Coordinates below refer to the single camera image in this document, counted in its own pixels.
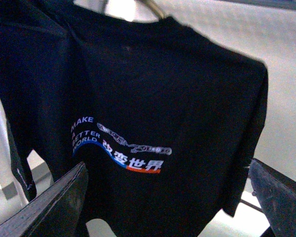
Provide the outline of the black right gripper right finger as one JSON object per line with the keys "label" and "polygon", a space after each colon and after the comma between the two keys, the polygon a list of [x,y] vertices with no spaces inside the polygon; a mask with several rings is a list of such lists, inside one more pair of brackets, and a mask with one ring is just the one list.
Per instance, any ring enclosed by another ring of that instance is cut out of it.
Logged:
{"label": "black right gripper right finger", "polygon": [[274,235],[296,237],[296,182],[257,159],[249,177]]}

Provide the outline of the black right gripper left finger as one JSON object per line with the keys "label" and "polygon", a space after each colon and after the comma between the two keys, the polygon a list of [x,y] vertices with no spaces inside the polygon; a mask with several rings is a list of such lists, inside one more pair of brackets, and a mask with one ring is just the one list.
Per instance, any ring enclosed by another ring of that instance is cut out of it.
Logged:
{"label": "black right gripper left finger", "polygon": [[83,162],[0,224],[0,237],[73,237],[83,209],[88,171]]}

